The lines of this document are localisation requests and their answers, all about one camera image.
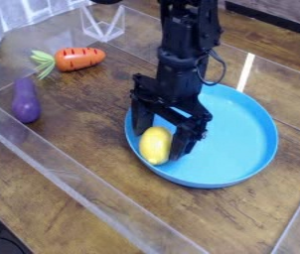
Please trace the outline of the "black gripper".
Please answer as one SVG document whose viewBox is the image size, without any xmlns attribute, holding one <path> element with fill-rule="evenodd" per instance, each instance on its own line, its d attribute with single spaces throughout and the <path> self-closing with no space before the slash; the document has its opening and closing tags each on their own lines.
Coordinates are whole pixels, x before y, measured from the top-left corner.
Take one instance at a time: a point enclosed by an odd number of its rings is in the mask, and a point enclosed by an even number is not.
<svg viewBox="0 0 300 254">
<path fill-rule="evenodd" d="M 206 83 L 202 75 L 208 54 L 179 56 L 160 48 L 158 60 L 155 77 L 132 75 L 131 125 L 134 134 L 142 135 L 158 114 L 176 126 L 168 159 L 178 161 L 206 137 L 207 122 L 213 119 L 198 99 Z"/>
</svg>

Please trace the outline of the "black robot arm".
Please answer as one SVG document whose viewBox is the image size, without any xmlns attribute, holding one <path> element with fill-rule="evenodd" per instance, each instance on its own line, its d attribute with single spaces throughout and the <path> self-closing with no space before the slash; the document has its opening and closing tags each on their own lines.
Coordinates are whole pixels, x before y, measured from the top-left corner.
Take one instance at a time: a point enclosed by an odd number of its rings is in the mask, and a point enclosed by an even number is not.
<svg viewBox="0 0 300 254">
<path fill-rule="evenodd" d="M 158 48 L 156 76 L 132 75 L 131 124 L 136 135 L 160 116 L 175 127 L 168 159 L 188 154 L 204 138 L 213 114 L 199 102 L 208 59 L 218 55 L 221 42 L 218 0 L 158 0 L 162 43 Z"/>
</svg>

